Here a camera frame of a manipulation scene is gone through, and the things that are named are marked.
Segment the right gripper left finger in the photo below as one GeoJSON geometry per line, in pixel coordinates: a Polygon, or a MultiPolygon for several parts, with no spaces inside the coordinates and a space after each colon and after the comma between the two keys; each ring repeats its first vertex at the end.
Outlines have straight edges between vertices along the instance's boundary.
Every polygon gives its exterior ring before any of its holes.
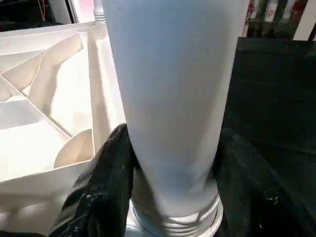
{"type": "Polygon", "coordinates": [[[124,236],[135,161],[127,126],[120,124],[75,181],[49,236],[124,236]]]}

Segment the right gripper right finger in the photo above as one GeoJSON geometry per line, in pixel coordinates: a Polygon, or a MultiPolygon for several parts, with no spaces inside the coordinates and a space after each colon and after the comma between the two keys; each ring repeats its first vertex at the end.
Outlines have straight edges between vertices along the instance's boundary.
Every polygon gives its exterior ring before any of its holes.
{"type": "Polygon", "coordinates": [[[218,237],[314,237],[316,213],[244,138],[222,129],[213,165],[223,205],[218,237]]]}

